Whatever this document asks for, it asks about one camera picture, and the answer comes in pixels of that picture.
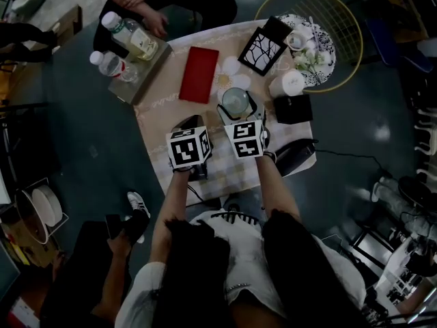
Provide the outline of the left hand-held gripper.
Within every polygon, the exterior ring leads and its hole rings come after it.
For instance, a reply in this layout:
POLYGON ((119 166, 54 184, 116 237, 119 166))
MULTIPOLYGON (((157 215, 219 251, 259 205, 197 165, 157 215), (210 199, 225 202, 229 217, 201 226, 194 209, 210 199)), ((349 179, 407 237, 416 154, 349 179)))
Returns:
POLYGON ((189 180, 207 180, 207 160, 213 144, 201 115, 193 115, 177 124, 166 135, 173 172, 189 172, 189 180))

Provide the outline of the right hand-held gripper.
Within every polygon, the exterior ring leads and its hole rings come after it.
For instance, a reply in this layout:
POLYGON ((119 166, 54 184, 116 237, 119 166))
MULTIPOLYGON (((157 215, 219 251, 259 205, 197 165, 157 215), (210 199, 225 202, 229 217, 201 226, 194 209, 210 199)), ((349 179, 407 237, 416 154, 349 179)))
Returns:
MULTIPOLYGON (((249 115, 261 115, 256 95, 252 92, 246 94, 251 108, 249 115)), ((255 158, 264 154, 270 135, 265 127, 265 119, 237 120, 222 105, 218 104, 216 109, 237 159, 255 158)))

